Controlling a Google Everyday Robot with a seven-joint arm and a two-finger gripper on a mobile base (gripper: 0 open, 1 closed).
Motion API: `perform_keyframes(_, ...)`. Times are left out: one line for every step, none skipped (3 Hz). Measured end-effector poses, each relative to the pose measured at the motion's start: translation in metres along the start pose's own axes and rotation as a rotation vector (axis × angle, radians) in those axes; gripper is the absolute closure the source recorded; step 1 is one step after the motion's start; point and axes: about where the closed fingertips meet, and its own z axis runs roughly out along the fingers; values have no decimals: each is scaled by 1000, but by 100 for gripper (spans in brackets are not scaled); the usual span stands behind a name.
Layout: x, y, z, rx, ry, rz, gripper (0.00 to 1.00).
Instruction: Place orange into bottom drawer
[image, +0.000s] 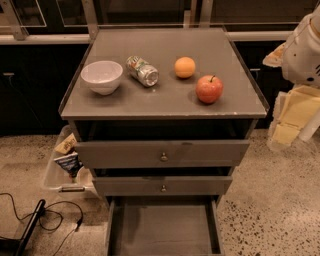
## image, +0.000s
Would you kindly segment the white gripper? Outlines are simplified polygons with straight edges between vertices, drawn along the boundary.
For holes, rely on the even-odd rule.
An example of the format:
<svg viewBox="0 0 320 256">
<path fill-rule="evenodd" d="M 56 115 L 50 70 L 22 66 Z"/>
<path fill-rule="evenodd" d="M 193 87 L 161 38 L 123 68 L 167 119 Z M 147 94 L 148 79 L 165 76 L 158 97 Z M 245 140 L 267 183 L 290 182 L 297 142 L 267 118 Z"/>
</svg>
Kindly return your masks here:
<svg viewBox="0 0 320 256">
<path fill-rule="evenodd" d="M 280 92 L 270 125 L 272 143 L 290 146 L 320 110 L 320 6 L 306 15 L 295 30 L 262 61 L 281 67 L 283 77 L 294 83 L 288 93 Z"/>
</svg>

